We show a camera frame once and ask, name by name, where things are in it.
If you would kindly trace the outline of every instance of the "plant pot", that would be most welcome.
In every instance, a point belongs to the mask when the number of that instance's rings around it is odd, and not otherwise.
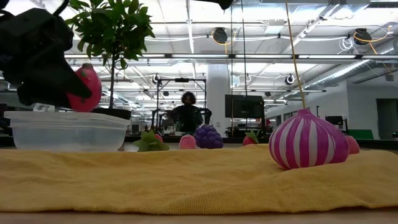
[[[117,118],[128,119],[131,118],[131,111],[122,109],[109,109],[109,108],[95,108],[92,113],[106,114]]]

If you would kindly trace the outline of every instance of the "purple grape toy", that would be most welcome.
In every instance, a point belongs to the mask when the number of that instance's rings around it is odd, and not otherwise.
[[[197,128],[194,137],[199,148],[221,149],[224,147],[223,138],[211,125],[204,124]]]

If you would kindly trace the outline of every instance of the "person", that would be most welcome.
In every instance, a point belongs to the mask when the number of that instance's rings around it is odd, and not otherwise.
[[[169,111],[169,119],[172,119],[177,124],[176,130],[184,133],[194,133],[196,128],[202,124],[203,118],[198,112],[194,104],[197,102],[195,95],[191,92],[186,92],[182,95],[182,106],[174,108]]]

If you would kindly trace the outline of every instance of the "pillar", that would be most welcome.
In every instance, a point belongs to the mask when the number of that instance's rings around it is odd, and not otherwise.
[[[225,94],[230,94],[228,64],[209,64],[207,66],[207,108],[213,113],[211,122],[222,137],[230,126],[225,118]]]

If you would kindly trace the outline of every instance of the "green object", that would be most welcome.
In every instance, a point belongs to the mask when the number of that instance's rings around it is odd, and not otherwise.
[[[148,133],[143,131],[141,140],[135,141],[134,144],[138,146],[138,152],[167,151],[170,149],[168,145],[155,137],[153,130]]]
[[[147,51],[145,37],[155,38],[148,7],[138,0],[90,0],[90,4],[70,0],[70,7],[78,14],[65,22],[80,33],[78,50],[83,52],[85,48],[90,59],[102,55],[103,66],[111,73],[109,108],[112,109],[115,74],[128,68],[125,59],[138,61],[142,50]]]
[[[348,135],[355,139],[374,139],[372,130],[350,129]]]
[[[250,130],[249,133],[245,133],[247,137],[253,139],[257,144],[259,144],[259,140],[257,139],[257,135],[259,134],[259,131],[257,132],[257,134],[254,134],[253,130]]]

